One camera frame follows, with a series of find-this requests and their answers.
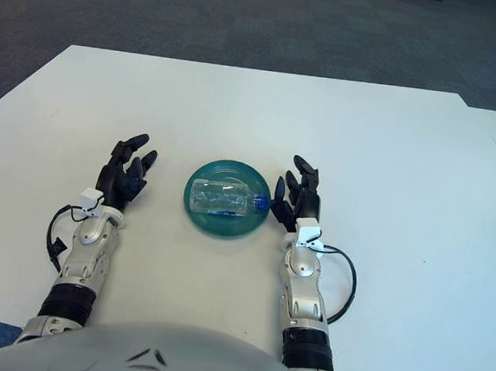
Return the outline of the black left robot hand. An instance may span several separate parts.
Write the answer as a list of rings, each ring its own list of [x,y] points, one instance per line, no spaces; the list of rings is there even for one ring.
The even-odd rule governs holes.
[[[152,150],[143,157],[133,160],[131,157],[149,140],[150,136],[145,133],[116,143],[96,182],[96,189],[104,195],[103,205],[123,212],[127,204],[144,189],[147,184],[145,175],[157,161],[158,153]]]

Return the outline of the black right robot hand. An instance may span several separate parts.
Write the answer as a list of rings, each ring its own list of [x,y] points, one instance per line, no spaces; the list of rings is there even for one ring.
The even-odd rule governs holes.
[[[296,232],[298,219],[315,218],[319,221],[321,209],[317,191],[319,171],[299,155],[293,157],[293,162],[301,175],[300,181],[290,170],[279,176],[270,206],[274,217],[288,233]]]

